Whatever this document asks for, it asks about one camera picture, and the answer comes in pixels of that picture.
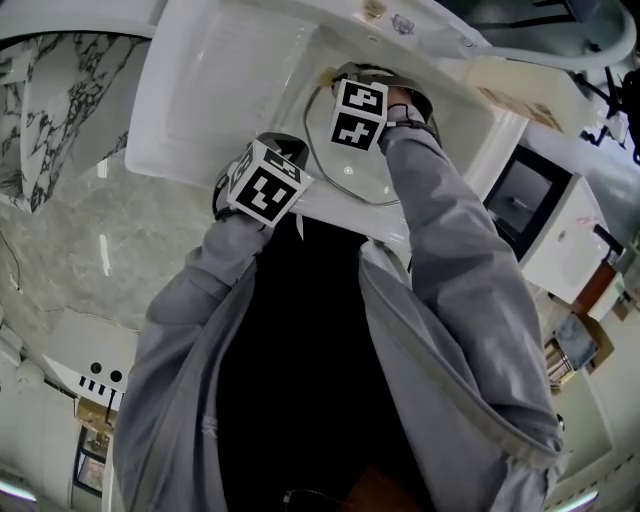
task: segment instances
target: fiducial marker cube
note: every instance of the fiducial marker cube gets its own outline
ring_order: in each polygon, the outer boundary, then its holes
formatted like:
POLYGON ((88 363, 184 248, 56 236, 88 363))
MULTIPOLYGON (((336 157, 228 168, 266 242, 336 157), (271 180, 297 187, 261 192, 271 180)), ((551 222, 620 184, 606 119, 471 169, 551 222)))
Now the fiducial marker cube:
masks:
POLYGON ((341 80, 331 119, 331 142, 369 151, 387 122, 388 87, 341 80))
POLYGON ((258 140, 228 172, 227 202, 274 227, 313 179, 258 140))

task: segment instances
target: white sink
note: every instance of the white sink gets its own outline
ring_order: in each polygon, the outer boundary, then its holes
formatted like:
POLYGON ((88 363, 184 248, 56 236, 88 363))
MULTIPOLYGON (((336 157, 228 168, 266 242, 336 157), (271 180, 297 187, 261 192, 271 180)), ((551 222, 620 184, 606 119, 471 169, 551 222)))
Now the white sink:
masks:
MULTIPOLYGON (((386 2, 368 20, 362 0, 170 0, 145 63, 132 117, 130 170, 213 187, 220 169, 256 134, 304 137, 302 114, 328 67, 355 61, 393 69, 418 81, 434 106, 443 147, 484 197, 517 144, 526 121, 493 109, 461 85, 467 61, 436 59, 424 42, 465 25, 439 4, 386 2), (401 35, 400 13, 415 27, 401 35)), ((468 37, 476 37, 468 29, 468 37)), ((328 140, 329 89, 309 113, 313 143, 327 174, 372 202, 396 196, 383 156, 328 140)), ((320 178, 310 158, 307 171, 320 178)), ((317 179, 294 211, 408 247, 399 205, 371 207, 317 179)))

